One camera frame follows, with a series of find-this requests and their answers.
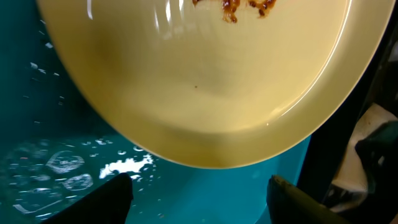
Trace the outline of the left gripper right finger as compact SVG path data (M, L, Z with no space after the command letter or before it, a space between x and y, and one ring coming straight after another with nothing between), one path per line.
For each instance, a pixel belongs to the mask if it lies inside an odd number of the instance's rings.
M267 206L271 222L275 224L349 223L279 175L269 179Z

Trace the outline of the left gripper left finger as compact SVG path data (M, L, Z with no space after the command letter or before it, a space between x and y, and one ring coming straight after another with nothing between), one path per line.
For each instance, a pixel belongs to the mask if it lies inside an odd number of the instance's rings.
M132 179L120 173L43 224L124 224L133 197Z

